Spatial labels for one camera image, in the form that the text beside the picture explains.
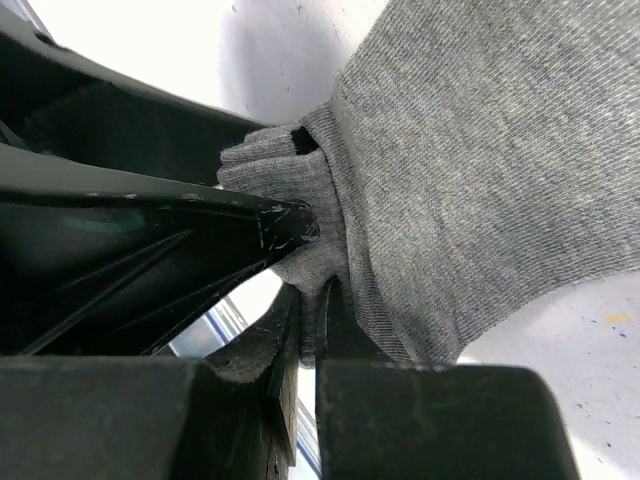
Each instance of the gray fabric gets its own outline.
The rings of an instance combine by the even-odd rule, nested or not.
[[[319,214],[326,238],[279,267],[305,323],[348,276],[388,353],[452,362],[536,297],[639,266],[639,28],[636,0],[393,0],[301,121],[321,151],[266,140],[220,181]]]

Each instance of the ribbed fabric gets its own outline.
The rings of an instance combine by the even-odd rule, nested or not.
[[[301,121],[321,150],[281,128],[225,154],[226,187],[319,215],[326,238],[279,267],[305,331],[337,274],[392,357],[452,362],[538,296],[637,268],[638,10],[393,0]]]

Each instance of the gray towel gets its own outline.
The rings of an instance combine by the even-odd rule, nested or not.
[[[319,215],[276,269],[307,363],[333,275],[392,357],[452,362],[536,297],[639,266],[638,11],[392,0],[328,104],[223,154],[226,188]],[[300,125],[320,149],[296,154]]]

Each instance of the white surface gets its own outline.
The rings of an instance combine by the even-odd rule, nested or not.
[[[328,98],[336,72],[386,1],[31,4],[58,42],[95,61],[182,97],[280,123]],[[527,365],[543,375],[585,480],[640,478],[639,287],[638,273],[565,287],[464,353],[467,361]],[[267,273],[234,292],[233,300],[257,318],[277,288]],[[312,372],[304,372],[300,386],[313,405]],[[291,478],[311,478],[308,473],[293,469]]]

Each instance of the gray cloth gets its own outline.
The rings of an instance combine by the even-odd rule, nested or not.
[[[393,0],[300,122],[321,150],[295,155],[290,126],[226,152],[225,187],[319,215],[278,267],[306,344],[334,274],[391,356],[452,362],[536,297],[638,267],[639,28],[636,0]]]

